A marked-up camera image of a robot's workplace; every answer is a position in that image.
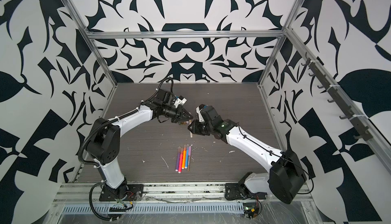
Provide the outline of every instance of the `patterned backdrop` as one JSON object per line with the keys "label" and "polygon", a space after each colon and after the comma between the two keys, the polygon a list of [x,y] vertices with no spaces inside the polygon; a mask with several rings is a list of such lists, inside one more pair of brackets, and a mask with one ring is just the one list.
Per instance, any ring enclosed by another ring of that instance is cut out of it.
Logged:
{"label": "patterned backdrop", "polygon": [[[294,0],[73,0],[90,31],[282,29]],[[275,38],[100,40],[118,82],[256,82]]]}
{"label": "patterned backdrop", "polygon": [[256,82],[276,37],[97,40],[118,82]]}
{"label": "patterned backdrop", "polygon": [[60,0],[0,0],[1,223],[45,215],[112,89]]}
{"label": "patterned backdrop", "polygon": [[[305,0],[293,30],[390,141],[391,0]],[[391,222],[391,175],[289,41],[264,88],[286,145],[314,180],[330,223]]]}
{"label": "patterned backdrop", "polygon": [[73,0],[91,31],[281,29],[294,0]]}

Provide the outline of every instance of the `white debris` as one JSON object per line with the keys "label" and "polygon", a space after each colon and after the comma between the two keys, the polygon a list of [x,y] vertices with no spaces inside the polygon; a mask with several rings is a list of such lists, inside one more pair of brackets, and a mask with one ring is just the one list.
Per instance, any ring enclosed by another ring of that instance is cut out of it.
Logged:
{"label": "white debris", "polygon": [[167,162],[164,160],[164,163],[166,163],[166,166],[167,166],[167,169],[169,168],[169,165],[167,164]]}

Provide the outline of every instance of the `red wire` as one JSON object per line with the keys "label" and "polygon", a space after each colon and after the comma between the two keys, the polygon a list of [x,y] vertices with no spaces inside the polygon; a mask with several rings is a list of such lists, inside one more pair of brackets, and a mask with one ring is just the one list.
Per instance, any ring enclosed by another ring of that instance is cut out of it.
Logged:
{"label": "red wire", "polygon": [[[130,192],[130,191],[129,191]],[[131,192],[132,193],[132,192]],[[132,195],[133,195],[134,193],[132,193]],[[132,197],[132,195],[130,195],[129,197],[128,197],[128,199],[130,200],[130,197]]]}

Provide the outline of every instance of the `gray table surface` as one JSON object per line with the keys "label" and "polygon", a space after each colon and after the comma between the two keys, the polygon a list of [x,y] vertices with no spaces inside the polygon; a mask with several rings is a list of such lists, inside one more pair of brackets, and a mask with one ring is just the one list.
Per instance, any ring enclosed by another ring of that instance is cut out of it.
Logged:
{"label": "gray table surface", "polygon": [[[120,83],[105,115],[122,115],[147,99],[157,84]],[[278,148],[260,92],[255,83],[174,84],[175,95],[187,99],[185,108],[193,115],[200,104],[212,105],[222,119],[240,122],[252,136]],[[175,172],[178,146],[193,144],[190,171]],[[238,181],[247,172],[266,170],[240,149],[213,136],[193,135],[187,125],[143,123],[121,138],[118,162],[128,181]],[[84,166],[78,182],[98,182],[100,175],[90,165]]]}

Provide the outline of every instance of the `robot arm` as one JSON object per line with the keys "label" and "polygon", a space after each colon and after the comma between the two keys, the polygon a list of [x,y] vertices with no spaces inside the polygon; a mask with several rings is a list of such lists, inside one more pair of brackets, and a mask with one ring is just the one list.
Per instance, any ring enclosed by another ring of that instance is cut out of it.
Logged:
{"label": "robot arm", "polygon": [[[150,99],[142,101],[139,108],[109,119],[109,122],[114,122],[92,135],[86,150],[97,163],[94,167],[98,168],[108,187],[115,190],[122,184],[126,184],[117,161],[120,137],[141,123],[156,117],[159,119],[159,116],[171,118],[172,123],[193,119],[193,116],[183,108],[185,102],[186,99],[182,96],[177,97],[172,92],[159,88]],[[107,123],[105,119],[97,119],[91,131],[95,131],[105,123]]]}
{"label": "robot arm", "polygon": [[246,175],[239,181],[239,188],[244,197],[257,192],[265,192],[265,182],[269,183],[271,192],[282,202],[289,204],[306,181],[299,159],[292,150],[281,152],[246,133],[238,124],[230,119],[222,120],[212,106],[201,104],[197,111],[197,119],[188,129],[193,134],[210,135],[234,147],[241,149],[260,163],[269,173],[264,175]]}

